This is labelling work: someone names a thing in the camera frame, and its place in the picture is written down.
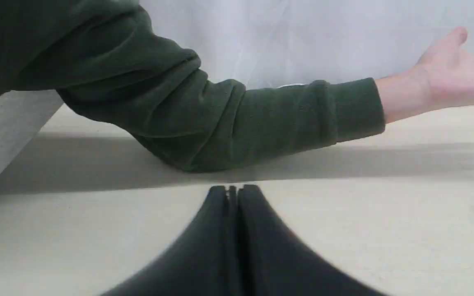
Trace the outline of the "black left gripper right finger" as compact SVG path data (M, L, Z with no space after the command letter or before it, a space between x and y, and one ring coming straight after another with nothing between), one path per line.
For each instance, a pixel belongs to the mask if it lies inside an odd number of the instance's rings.
M379 296L329 264L282 221L257 185L239 189L241 275L247 296Z

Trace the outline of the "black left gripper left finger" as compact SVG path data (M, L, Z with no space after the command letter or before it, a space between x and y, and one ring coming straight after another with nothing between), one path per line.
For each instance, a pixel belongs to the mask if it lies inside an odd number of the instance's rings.
M229 296L226 188L209 189L183 233L151 264L106 296Z

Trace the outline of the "dark green sleeved forearm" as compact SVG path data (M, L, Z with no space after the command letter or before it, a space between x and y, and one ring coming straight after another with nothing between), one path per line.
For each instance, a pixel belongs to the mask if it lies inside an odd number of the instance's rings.
M248 90L209 81L136 0L0 0L0 96L56 90L163 162L211 172L380 134L427 106L410 75Z

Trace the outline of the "open bare human hand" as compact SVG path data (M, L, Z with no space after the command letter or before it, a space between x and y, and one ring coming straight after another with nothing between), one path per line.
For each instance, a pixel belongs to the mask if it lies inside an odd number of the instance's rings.
M455 28L417 62L415 69L425 76L428 111L474 105L474 53L463 48L467 39L466 28Z

